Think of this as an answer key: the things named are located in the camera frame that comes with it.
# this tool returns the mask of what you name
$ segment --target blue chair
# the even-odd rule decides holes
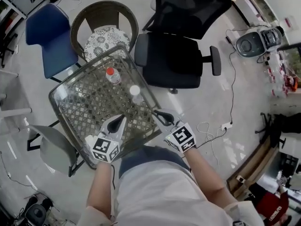
[[[78,55],[70,41],[70,25],[67,15],[50,3],[26,20],[26,43],[42,46],[44,75],[56,82],[56,74],[77,63]]]

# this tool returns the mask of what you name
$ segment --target black office chair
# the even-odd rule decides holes
[[[143,67],[146,82],[172,89],[198,88],[203,63],[212,63],[213,75],[221,74],[218,49],[202,57],[198,43],[212,23],[231,7],[231,0],[156,0],[156,13],[138,36],[135,62]]]

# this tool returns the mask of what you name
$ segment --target tiled floor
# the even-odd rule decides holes
[[[86,6],[100,0],[62,0],[59,7],[64,10],[72,23],[75,16]],[[150,8],[151,0],[116,0],[127,5],[135,14],[140,32],[154,11]],[[235,9],[231,8],[221,16],[208,30],[204,38],[198,41],[203,55],[209,55],[209,46],[216,46],[221,54],[222,75],[214,77],[210,64],[204,66],[201,84],[198,89],[181,89],[177,95],[168,93],[167,89],[151,87],[153,93],[163,108],[175,109],[182,113],[197,135],[197,143],[205,141],[206,135],[197,131],[201,122],[209,122],[209,132],[216,136],[219,127],[230,121],[232,105],[231,84],[234,80],[234,70],[229,63],[229,54],[233,51],[225,40],[227,29],[242,29],[245,25]],[[25,126],[29,124],[49,125],[56,121],[56,116],[48,101],[50,90],[57,84],[47,80],[43,74],[42,54],[38,45],[28,46],[25,43],[25,22],[16,29],[18,38],[11,47],[19,44],[18,54],[8,56],[5,70],[19,73],[18,78],[10,78],[0,74],[1,91],[8,97],[2,103],[2,110],[31,107],[33,112],[24,116],[15,116],[4,120],[0,132],[13,127],[21,131],[0,137],[0,148],[7,171],[12,179],[29,185],[28,178],[39,191],[47,194],[55,203],[52,213],[61,219],[77,222],[80,212],[84,209],[87,194],[91,186],[94,171],[83,165],[71,178],[60,172],[51,171],[40,158],[39,151],[26,151],[28,138]],[[84,45],[89,37],[88,32],[82,32],[79,41]],[[225,136],[216,139],[211,144],[203,145],[199,150],[216,168],[223,179],[228,178],[238,166],[250,155],[258,145],[259,137],[254,130],[262,126],[260,112],[269,110],[269,98],[264,93],[263,69],[254,59],[243,59],[237,54],[232,57],[236,68],[234,88],[233,127]],[[73,68],[58,75],[59,79],[72,73]],[[207,125],[200,124],[198,129],[206,131]],[[149,142],[150,145],[166,146],[162,136]],[[118,170],[119,161],[115,163]],[[4,167],[0,163],[0,201],[12,215],[17,215],[25,206],[27,199],[35,193],[30,187],[19,185],[9,180]]]

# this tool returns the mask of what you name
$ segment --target white wall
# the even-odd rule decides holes
[[[290,44],[301,42],[301,0],[265,0],[277,20],[293,16],[299,29],[286,34]]]

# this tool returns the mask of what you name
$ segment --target white bottle cap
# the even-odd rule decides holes
[[[133,85],[131,88],[130,88],[130,93],[132,96],[137,96],[140,94],[140,88],[138,85]]]

